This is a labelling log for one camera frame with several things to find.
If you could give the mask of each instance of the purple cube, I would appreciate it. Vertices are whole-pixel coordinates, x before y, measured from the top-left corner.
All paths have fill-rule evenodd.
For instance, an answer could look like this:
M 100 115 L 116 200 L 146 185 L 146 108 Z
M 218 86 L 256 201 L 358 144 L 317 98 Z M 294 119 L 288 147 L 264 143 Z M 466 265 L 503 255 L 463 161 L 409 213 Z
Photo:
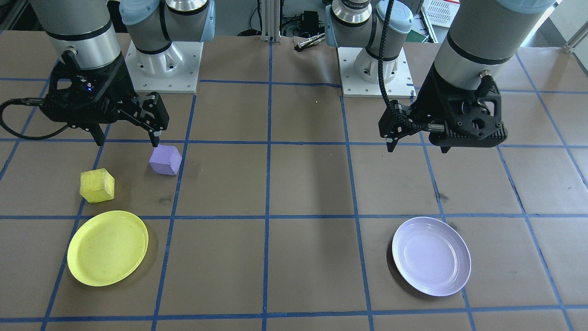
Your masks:
M 159 145 L 153 149 L 149 159 L 151 169 L 161 175 L 177 176 L 182 156 L 175 146 Z

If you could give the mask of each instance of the white mounting plate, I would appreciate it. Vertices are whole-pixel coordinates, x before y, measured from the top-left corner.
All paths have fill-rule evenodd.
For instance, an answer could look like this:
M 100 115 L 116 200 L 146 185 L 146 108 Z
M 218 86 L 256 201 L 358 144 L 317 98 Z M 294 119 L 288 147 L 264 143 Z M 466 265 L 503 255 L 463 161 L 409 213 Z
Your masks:
M 343 96 L 380 98 L 382 97 L 380 86 L 364 81 L 353 69 L 353 62 L 355 62 L 355 58 L 361 50 L 362 48 L 358 47 L 337 48 L 339 55 L 339 72 L 341 73 L 341 82 L 343 83 Z M 404 49 L 401 49 L 396 62 L 398 65 L 396 76 L 393 80 L 386 83 L 386 89 L 388 90 L 388 96 L 390 98 L 403 99 L 415 96 L 415 87 L 406 62 Z
M 137 92 L 149 93 L 189 93 L 196 92 L 198 72 L 200 71 L 200 60 L 202 58 L 201 42 L 175 41 L 173 44 L 182 51 L 184 55 L 184 66 L 182 73 L 173 77 L 151 78 L 141 72 L 136 61 L 137 49 L 131 42 L 129 51 L 126 53 L 126 66 L 129 69 L 133 86 Z

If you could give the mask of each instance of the light blue joint cover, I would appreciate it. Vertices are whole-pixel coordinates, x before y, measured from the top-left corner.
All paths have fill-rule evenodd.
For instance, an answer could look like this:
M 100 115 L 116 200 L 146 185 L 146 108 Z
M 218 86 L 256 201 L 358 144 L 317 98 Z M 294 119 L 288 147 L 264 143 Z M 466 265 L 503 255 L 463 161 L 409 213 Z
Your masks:
M 386 17 L 387 8 L 388 0 L 382 0 L 377 3 L 377 15 L 382 20 L 382 22 Z M 390 23 L 388 23 L 388 26 L 398 33 L 407 34 L 410 32 L 410 28 L 412 27 L 412 20 L 413 16 L 410 8 L 408 8 L 402 2 L 396 0 L 392 5 L 392 14 L 390 15 Z
M 135 25 L 149 17 L 159 6 L 159 0 L 122 0 L 118 11 L 125 25 Z
M 333 30 L 333 18 L 330 15 L 330 7 L 331 5 L 325 7 L 325 37 L 327 39 L 327 45 L 331 47 L 339 47 L 337 45 L 337 40 L 335 39 L 335 32 Z
M 507 9 L 521 14 L 536 14 L 553 6 L 555 0 L 496 0 Z
M 215 37 L 216 26 L 216 4 L 215 0 L 208 0 L 208 15 L 206 16 L 206 23 L 204 23 L 204 30 L 202 30 L 202 37 L 200 42 L 207 42 L 213 40 Z

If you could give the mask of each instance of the yellow cube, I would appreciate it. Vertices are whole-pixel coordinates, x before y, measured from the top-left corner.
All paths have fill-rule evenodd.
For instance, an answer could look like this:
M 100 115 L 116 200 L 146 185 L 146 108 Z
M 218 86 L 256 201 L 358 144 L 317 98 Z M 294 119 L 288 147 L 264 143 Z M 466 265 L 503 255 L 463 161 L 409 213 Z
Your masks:
M 89 203 L 114 199 L 114 177 L 104 168 L 80 175 L 79 193 Z

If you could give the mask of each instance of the yellow plate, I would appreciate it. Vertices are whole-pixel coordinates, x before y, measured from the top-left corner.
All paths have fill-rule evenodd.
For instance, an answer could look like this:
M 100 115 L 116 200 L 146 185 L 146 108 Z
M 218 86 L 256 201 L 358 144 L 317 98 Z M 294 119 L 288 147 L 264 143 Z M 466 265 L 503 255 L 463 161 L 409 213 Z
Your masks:
M 122 210 L 107 211 L 88 220 L 68 248 L 72 275 L 90 286 L 114 284 L 129 276 L 147 252 L 145 223 Z

